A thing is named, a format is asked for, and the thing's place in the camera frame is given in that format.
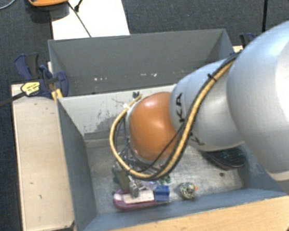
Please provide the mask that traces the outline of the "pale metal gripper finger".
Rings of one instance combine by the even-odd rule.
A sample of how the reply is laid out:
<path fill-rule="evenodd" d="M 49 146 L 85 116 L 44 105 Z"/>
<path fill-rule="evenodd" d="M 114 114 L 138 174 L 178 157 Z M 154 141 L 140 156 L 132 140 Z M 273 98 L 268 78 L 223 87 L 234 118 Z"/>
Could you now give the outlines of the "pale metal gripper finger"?
<path fill-rule="evenodd" d="M 140 194 L 140 189 L 136 181 L 129 182 L 129 193 L 132 198 L 137 198 Z"/>

